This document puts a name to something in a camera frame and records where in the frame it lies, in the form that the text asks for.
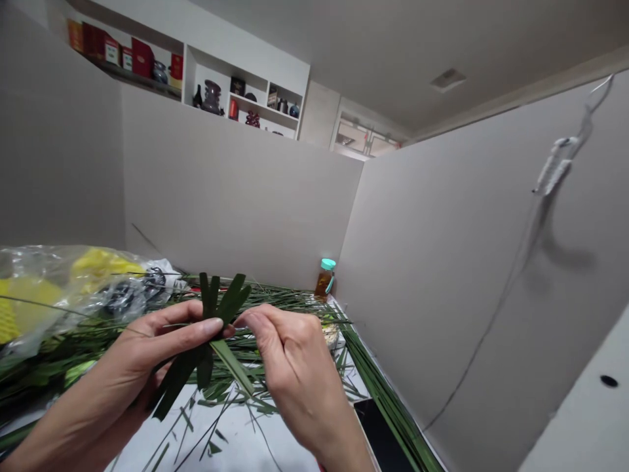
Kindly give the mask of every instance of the finger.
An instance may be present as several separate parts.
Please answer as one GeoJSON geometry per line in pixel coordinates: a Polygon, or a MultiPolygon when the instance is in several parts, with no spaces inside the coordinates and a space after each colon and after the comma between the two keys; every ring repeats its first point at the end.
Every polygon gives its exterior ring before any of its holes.
{"type": "Polygon", "coordinates": [[[234,334],[236,334],[236,328],[234,328],[233,324],[228,324],[223,330],[224,338],[233,338],[234,334]]]}
{"type": "Polygon", "coordinates": [[[236,321],[240,326],[248,326],[256,337],[257,348],[264,361],[267,382],[272,385],[292,369],[284,353],[284,346],[274,324],[262,313],[245,312],[236,321]]]}
{"type": "Polygon", "coordinates": [[[134,321],[129,326],[135,328],[148,326],[156,334],[164,325],[184,323],[186,321],[199,321],[203,316],[203,303],[200,300],[188,300],[187,302],[171,305],[162,310],[150,313],[134,321]]]}
{"type": "MultiPolygon", "coordinates": [[[[248,313],[260,313],[268,318],[275,326],[275,329],[277,330],[282,342],[285,341],[287,335],[294,332],[295,326],[298,326],[298,323],[296,323],[296,321],[307,317],[302,313],[292,313],[290,311],[284,311],[269,304],[262,304],[260,306],[250,308],[246,310],[242,315],[246,315],[248,313]]],[[[234,326],[240,327],[238,321],[239,319],[236,320],[234,326]]]]}
{"type": "Polygon", "coordinates": [[[222,328],[223,320],[210,318],[162,336],[147,338],[143,341],[146,346],[142,351],[144,361],[146,365],[155,366],[170,357],[210,341],[221,332],[222,328]]]}

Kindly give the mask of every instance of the woven leaf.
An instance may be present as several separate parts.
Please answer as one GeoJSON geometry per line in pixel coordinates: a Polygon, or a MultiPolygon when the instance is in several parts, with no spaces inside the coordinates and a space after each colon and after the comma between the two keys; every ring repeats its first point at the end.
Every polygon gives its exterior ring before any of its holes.
{"type": "Polygon", "coordinates": [[[203,319],[214,318],[220,285],[220,277],[213,276],[212,284],[208,286],[208,275],[205,272],[199,274],[199,287],[201,289],[201,300],[203,302],[203,319]]]}
{"type": "Polygon", "coordinates": [[[199,390],[206,389],[210,386],[212,380],[212,369],[214,368],[214,354],[208,344],[200,345],[199,365],[197,365],[197,387],[199,390]]]}
{"type": "Polygon", "coordinates": [[[225,295],[223,295],[221,304],[216,310],[216,316],[222,319],[226,325],[234,319],[238,308],[240,308],[246,300],[245,297],[240,303],[238,303],[240,299],[240,289],[244,285],[244,279],[244,274],[236,274],[236,277],[234,277],[234,279],[231,281],[227,292],[225,292],[225,295]]]}
{"type": "Polygon", "coordinates": [[[164,380],[162,380],[156,397],[160,397],[157,409],[153,414],[154,418],[164,421],[164,418],[172,408],[175,400],[179,396],[181,389],[188,381],[198,362],[196,349],[179,354],[168,369],[164,380]]]}

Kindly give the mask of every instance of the white shelf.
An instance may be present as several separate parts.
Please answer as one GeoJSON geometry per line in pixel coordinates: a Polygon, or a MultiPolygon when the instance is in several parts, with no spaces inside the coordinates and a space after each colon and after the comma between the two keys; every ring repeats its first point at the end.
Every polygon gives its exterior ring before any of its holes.
{"type": "Polygon", "coordinates": [[[269,108],[263,104],[254,102],[252,100],[249,100],[248,98],[241,97],[240,95],[236,95],[231,92],[229,93],[229,98],[236,100],[236,103],[238,104],[238,109],[241,111],[251,110],[254,113],[260,115],[260,118],[264,118],[292,130],[297,129],[297,125],[299,124],[298,118],[293,118],[292,116],[282,113],[281,111],[269,108]]]}

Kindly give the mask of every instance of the palm leaf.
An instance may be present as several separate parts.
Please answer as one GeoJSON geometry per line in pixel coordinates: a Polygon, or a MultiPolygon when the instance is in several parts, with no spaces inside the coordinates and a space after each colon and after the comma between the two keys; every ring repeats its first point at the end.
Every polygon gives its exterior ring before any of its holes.
{"type": "Polygon", "coordinates": [[[241,363],[234,357],[234,353],[231,352],[225,340],[218,340],[210,342],[212,349],[216,355],[223,361],[225,366],[229,369],[232,376],[240,384],[241,388],[252,396],[254,394],[254,386],[249,380],[249,376],[244,371],[241,363]]]}

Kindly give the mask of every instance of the fingernail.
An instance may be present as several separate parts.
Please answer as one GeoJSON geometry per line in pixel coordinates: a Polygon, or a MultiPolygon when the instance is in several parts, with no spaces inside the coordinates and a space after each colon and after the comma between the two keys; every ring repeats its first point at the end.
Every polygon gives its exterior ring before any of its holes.
{"type": "Polygon", "coordinates": [[[223,320],[220,318],[210,318],[208,320],[201,321],[201,329],[207,336],[213,336],[223,329],[223,320]]]}

